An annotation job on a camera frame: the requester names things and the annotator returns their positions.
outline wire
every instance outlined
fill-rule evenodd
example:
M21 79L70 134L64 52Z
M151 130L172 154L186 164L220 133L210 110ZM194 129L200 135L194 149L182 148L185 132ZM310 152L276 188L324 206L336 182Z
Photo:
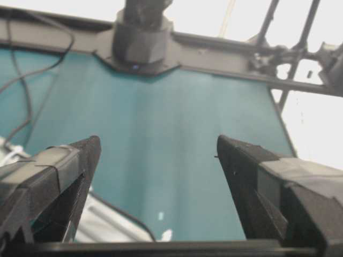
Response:
M44 16L41 16L41 15L38 15L36 13L33 13L33 12L30 12L30 11L23 11L25 12L26 14L30 15L31 17L43 22L43 23L46 23L48 25L51 25L53 27L56 27L60 30L62 30L63 32L65 32L67 35L69 35L70 37L70 43L69 45L67 46L67 48L62 52L62 55L61 57L59 58L59 60L52 64L51 66L48 66L48 67L45 67L45 68L42 68L42 69L38 69L36 71L31 71L31 72L27 72L27 73L24 73L22 74L20 69L19 69L19 66L18 66L18 63L16 61L16 57L14 54L12 54L12 60L13 63L15 63L15 67L17 69L17 72L18 72L18 77L14 78L14 79L11 79L9 80L7 83L5 83L1 88L0 88L0 94L3 93L8 87L10 87L13 83L17 82L17 81L21 81L23 85L25 85L24 87L27 87L27 83L26 81L24 80L26 77L29 77L29 76L32 76L32 75L35 75L35 74L39 74L39 73L42 73L42 72L45 72L45 71L48 71L48 70L51 70L53 68L55 68L56 66L60 65L60 63L62 61L64 61L64 58L66 56L66 54L70 51L70 49L72 48L72 46L74 45L74 42L75 42L75 36L74 34L67 28L65 27L64 25L54 21L54 20L51 20L47 17L44 17ZM10 42L10 47L13 49L13 42L12 42L12 34L11 34L11 30L10 30L10 18L11 16L9 16L8 18L8 21L7 21L7 29L8 29L8 35L9 35L9 42ZM29 91L28 90L25 90L26 94L27 94L27 99L29 99L27 101L27 107L28 107L28 116L27 116L27 119L21 124L19 125L17 128L15 128L11 133L10 135L6 138L5 142L4 142L4 147L8 149L8 146L7 146L7 143L21 130L23 129L27 124L30 123L31 119L32 119L32 105L31 105L31 96L29 94Z
M147 225L145 225L142 221L140 221L139 219L137 219L136 217L132 216L131 214L128 214L127 212L119 209L118 207L112 205L111 203L105 201L103 198L101 198L100 196L98 196L97 194L95 194L94 192L89 192L89 194L94 197L95 199L97 199L98 201L102 202L104 205L106 205L107 207L115 210L116 212L120 213L121 215L123 215L124 217L132 220L133 222L135 222L136 224L138 224L140 227L142 227L151 237L151 239L156 242L156 238L154 236L154 234L152 233L152 231L147 227Z
M9 42L9 46L11 49L11 59L12 59L12 63L14 65L14 67L16 68L17 74L19 76L22 76L22 72L19 68L15 53L14 53L14 48L13 48L13 42L12 42L12 32L11 32L11 27L10 27L10 22L11 22L11 18L12 18L12 10L10 11L8 18L6 20L6 29L7 29L7 35L8 35L8 42ZM25 126L27 126L31 120L32 120L32 99L31 99L31 95L30 92L28 90L28 85L26 83L25 78L21 78L20 79L21 84L23 85L24 91L25 91L25 95L26 95L26 102L27 102L27 118L26 120L20 124L18 127L16 127L14 130L12 130L12 132L10 133L10 135L7 137L7 139L4 142L4 145L6 146L6 143L14 137L14 135L16 133L18 133L20 130L22 130ZM24 145L27 144L28 141L28 137L25 140Z

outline teal surface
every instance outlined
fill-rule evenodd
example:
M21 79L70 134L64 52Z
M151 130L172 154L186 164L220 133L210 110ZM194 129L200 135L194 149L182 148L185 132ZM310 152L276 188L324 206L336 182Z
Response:
M47 67L57 60L55 56L26 51L17 51L16 57L23 73ZM0 67L0 86L18 76L8 50L0 49ZM41 104L43 104L43 99L55 82L57 74L58 68L27 78L28 84L32 85L30 86L30 91L34 117L38 114L38 110ZM13 129L25 121L26 116L25 92L22 85L18 82L0 95L0 136L7 137ZM29 135L31 128L30 125L26 126L17 134L13 142L23 143Z
M51 59L32 55L23 53L21 58L32 58L37 65ZM1 62L3 56L7 53L0 54ZM35 94L43 95L44 85L51 83L37 78L30 84ZM17 94L15 90L19 89L9 90L7 97ZM11 117L2 102L0 108L2 117ZM12 114L16 119L17 112L18 108ZM72 53L61 67L27 151L33 154L92 134L102 143L95 191L144 221L157 238L172 229L173 240L244 239L214 158L218 135L291 155L264 84L184 70L139 78L113 72L92 56Z

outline metal frame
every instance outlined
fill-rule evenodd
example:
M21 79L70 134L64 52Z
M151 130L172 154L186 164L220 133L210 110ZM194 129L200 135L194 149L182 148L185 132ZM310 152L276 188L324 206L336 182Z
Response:
M11 256L308 256L315 257L310 247L282 247L277 240L228 242L168 242L120 244L25 244L9 248Z
M307 51L307 38L320 0L313 0L299 43L292 49L269 47L265 35L273 19L279 0L272 0L260 33L249 42L238 42L213 37L196 36L172 32L169 38L167 56L163 65L114 64L110 52L115 28L110 22L80 19L47 14L69 26L76 36L73 51L95 54L104 63L118 71L142 75L156 75L175 67L206 72L233 78L267 83L270 88L283 90L279 107L283 109L289 90L342 96L332 85L315 85L294 81L294 74L302 59L318 61L316 53ZM6 17L9 8L0 7L0 17ZM57 30L39 23L18 12L12 18L14 46L18 48L59 53L64 50L67 38ZM8 45L4 29L5 18L0 18L0 44ZM276 77L279 64L291 63L288 79Z

